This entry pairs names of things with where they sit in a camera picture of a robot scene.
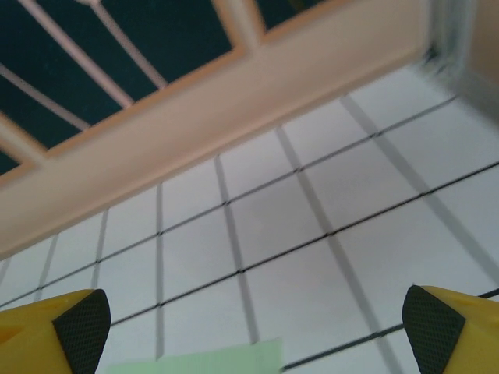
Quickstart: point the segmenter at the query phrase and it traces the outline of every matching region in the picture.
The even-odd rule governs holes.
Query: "tile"
[[[165,355],[248,344],[250,337],[235,277],[163,307]]]
[[[149,240],[101,263],[97,286],[116,321],[156,305],[156,240]]]
[[[412,347],[404,330],[387,335],[384,339],[395,353],[404,374],[419,372],[418,364],[412,353]]]
[[[290,374],[365,374],[367,372],[376,374],[390,372],[373,341],[289,370]]]
[[[431,188],[499,161],[499,126],[459,101],[386,137]]]
[[[267,132],[220,156],[230,197],[292,171],[275,132]]]
[[[157,187],[112,207],[108,213],[102,256],[111,255],[154,234]]]
[[[96,260],[101,224],[102,213],[58,235],[46,282],[63,277]]]
[[[499,168],[493,168],[442,189],[437,192],[437,197],[499,264],[498,186]]]
[[[245,266],[323,234],[295,175],[231,207]]]
[[[97,374],[105,374],[108,365],[154,360],[156,329],[156,310],[111,327]]]
[[[378,129],[419,114],[451,98],[414,68],[405,67],[350,94]]]
[[[41,290],[41,299],[54,298],[55,296],[68,294],[69,292],[92,288],[93,274],[94,266],[91,266],[70,277],[59,280]]]
[[[45,239],[10,258],[0,285],[0,304],[38,288],[51,243],[52,238]]]
[[[23,298],[20,298],[19,300],[15,300],[14,302],[11,302],[7,305],[4,305],[4,306],[0,307],[0,312],[3,310],[7,310],[7,309],[17,308],[18,306],[31,304],[32,302],[35,302],[36,294],[37,294],[36,292],[32,292],[32,293],[24,296]]]
[[[402,322],[413,284],[471,295],[496,287],[422,200],[345,230],[338,240],[382,328]]]
[[[235,272],[223,209],[163,235],[165,299]]]
[[[367,137],[339,101],[332,101],[284,125],[302,165]]]
[[[163,182],[163,228],[221,204],[213,160]]]
[[[370,334],[325,241],[246,274],[260,339],[282,337],[286,363]]]
[[[417,195],[373,142],[307,169],[306,174],[334,228]]]

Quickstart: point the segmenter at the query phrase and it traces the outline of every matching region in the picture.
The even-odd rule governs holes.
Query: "textured black grip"
[[[105,292],[93,291],[52,323],[73,374],[94,374],[111,326]]]
[[[405,332],[421,374],[442,374],[465,318],[419,286],[412,286],[402,309]]]

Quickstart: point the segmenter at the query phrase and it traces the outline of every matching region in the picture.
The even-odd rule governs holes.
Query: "green card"
[[[271,340],[218,351],[163,357],[108,367],[107,374],[278,374],[281,341]]]

